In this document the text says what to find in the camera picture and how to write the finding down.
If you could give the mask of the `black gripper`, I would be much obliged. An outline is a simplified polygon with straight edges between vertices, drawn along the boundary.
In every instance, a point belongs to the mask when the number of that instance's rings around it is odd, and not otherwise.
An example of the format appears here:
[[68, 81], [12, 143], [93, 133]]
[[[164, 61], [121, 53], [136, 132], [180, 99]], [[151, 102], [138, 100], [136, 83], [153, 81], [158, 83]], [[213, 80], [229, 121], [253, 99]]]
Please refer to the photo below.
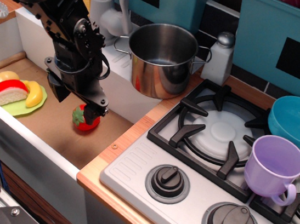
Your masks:
[[86, 103], [83, 116], [86, 124], [93, 125], [98, 117], [108, 113], [108, 99], [100, 86], [100, 80], [108, 77], [110, 66], [99, 51], [84, 58], [77, 50], [56, 45], [55, 55], [45, 59], [48, 83], [59, 102], [74, 94]]

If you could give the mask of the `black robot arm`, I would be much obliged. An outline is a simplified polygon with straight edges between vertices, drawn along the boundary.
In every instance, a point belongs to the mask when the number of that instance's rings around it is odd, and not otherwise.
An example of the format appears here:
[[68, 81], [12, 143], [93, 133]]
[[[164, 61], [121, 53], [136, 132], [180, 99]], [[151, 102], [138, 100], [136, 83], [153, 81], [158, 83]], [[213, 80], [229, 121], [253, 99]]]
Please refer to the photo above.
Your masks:
[[108, 99], [100, 80], [110, 71], [102, 53], [105, 37], [92, 28], [83, 0], [14, 0], [42, 23], [53, 41], [55, 55], [45, 59], [48, 83], [58, 101], [70, 93], [86, 103], [87, 124], [105, 116]]

